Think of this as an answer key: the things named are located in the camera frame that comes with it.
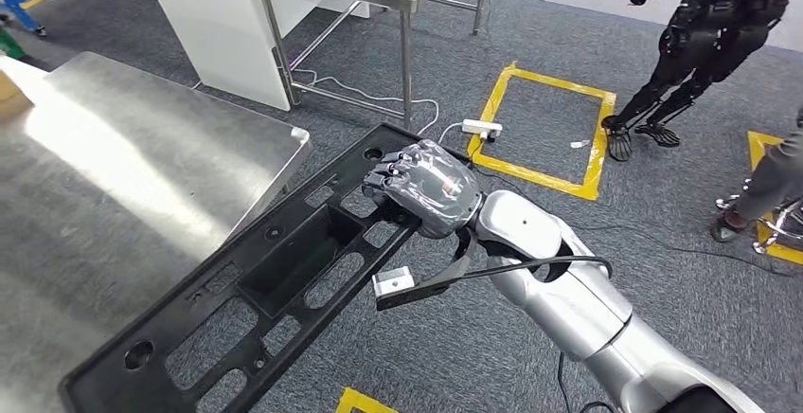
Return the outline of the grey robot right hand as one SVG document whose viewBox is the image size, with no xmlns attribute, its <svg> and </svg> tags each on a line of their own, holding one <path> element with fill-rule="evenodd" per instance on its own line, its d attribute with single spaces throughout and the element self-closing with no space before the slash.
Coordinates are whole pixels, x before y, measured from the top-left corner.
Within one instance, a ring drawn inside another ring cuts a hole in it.
<svg viewBox="0 0 803 413">
<path fill-rule="evenodd" d="M 362 191 L 377 203 L 389 199 L 418 217 L 419 233 L 430 239 L 466 226 L 482 202 L 474 174 L 430 139 L 386 154 L 364 177 Z"/>
</svg>

